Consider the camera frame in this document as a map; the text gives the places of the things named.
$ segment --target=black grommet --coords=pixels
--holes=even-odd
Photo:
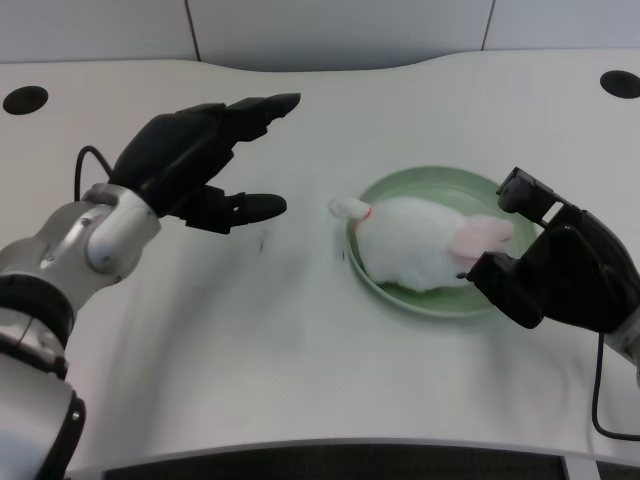
[[[26,115],[40,110],[48,99],[49,93],[42,87],[22,87],[7,95],[2,108],[11,115]]]
[[[612,70],[600,77],[600,85],[614,97],[627,99],[640,97],[640,78],[633,73]]]

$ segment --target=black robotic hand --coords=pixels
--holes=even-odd
[[[299,102],[299,94],[283,94],[159,115],[122,152],[109,183],[135,192],[158,217],[174,215],[211,232],[226,234],[231,227],[280,215],[287,209],[282,197],[226,197],[206,183],[233,158],[237,142],[265,135],[272,120]]]
[[[526,328],[544,317],[611,333],[640,305],[640,276],[620,240],[598,219],[516,168],[498,204],[544,228],[522,258],[485,253],[467,279]],[[544,215],[556,203],[558,213]]]

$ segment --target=white plush rabbit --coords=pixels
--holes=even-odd
[[[439,203],[395,197],[375,205],[335,199],[336,217],[353,218],[360,258],[373,282],[422,292],[469,285],[463,275],[486,252],[505,252],[513,224],[486,215],[466,216]]]

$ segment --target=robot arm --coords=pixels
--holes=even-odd
[[[286,210],[277,195],[226,197],[207,186],[236,142],[267,133],[300,95],[202,105],[149,122],[108,184],[58,209],[32,238],[0,251],[0,478],[60,479],[80,438],[84,403],[64,381],[64,349],[78,310],[135,269],[174,215],[229,233]]]
[[[606,343],[640,365],[640,275],[622,242],[597,218],[516,168],[498,204],[544,231],[522,255],[485,253],[467,279],[525,328],[544,317],[605,334]],[[547,223],[544,215],[562,206]]]

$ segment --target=green plate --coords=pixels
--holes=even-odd
[[[521,215],[511,215],[498,207],[498,185],[465,170],[448,167],[418,167],[393,173],[369,187],[360,197],[378,203],[392,197],[420,197],[447,205],[465,215],[485,214],[505,218],[514,225],[509,254],[520,257],[536,238],[533,224]],[[358,274],[377,293],[397,306],[437,317],[467,317],[486,312],[493,305],[473,285],[437,288],[418,293],[386,283],[376,285],[367,276],[358,253],[353,222],[347,225],[349,256]]]

